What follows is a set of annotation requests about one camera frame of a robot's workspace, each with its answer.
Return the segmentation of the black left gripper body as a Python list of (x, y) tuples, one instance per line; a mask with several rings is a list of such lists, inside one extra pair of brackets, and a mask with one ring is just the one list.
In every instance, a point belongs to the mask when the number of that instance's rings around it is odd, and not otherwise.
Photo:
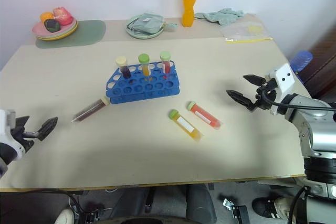
[(24, 127), (16, 127), (11, 129), (11, 135), (27, 152), (34, 145), (34, 141), (30, 138), (38, 138), (38, 132), (26, 132)]

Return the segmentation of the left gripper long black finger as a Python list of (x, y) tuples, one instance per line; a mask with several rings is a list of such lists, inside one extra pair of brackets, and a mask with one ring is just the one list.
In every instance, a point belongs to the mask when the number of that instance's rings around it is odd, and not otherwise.
[(53, 117), (45, 121), (41, 128), (37, 131), (36, 138), (43, 141), (56, 127), (58, 123), (58, 117)]

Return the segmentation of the left gripper short-looking black finger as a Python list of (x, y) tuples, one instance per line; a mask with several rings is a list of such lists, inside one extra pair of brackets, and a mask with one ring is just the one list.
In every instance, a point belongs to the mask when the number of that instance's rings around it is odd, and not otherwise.
[(25, 124), (29, 120), (30, 116), (21, 116), (15, 119), (15, 129), (25, 129)]

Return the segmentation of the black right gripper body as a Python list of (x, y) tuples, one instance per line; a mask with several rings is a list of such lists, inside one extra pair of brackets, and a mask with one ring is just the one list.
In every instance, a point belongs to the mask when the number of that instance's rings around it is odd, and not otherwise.
[(272, 106), (272, 103), (275, 101), (275, 88), (277, 88), (278, 85), (275, 79), (270, 79), (269, 81), (266, 81), (266, 79), (261, 79), (257, 82), (257, 86), (259, 86), (256, 94), (258, 107), (263, 110), (269, 110)]

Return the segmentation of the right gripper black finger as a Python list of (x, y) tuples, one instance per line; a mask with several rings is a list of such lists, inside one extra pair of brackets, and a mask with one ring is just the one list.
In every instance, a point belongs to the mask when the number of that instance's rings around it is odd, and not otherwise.
[(246, 74), (243, 75), (243, 78), (247, 80), (249, 83), (256, 85), (256, 86), (263, 86), (266, 83), (266, 79), (254, 74)]
[(248, 98), (244, 97), (244, 95), (235, 90), (226, 90), (226, 93), (232, 98), (235, 102), (247, 108), (249, 111), (254, 111), (256, 105)]

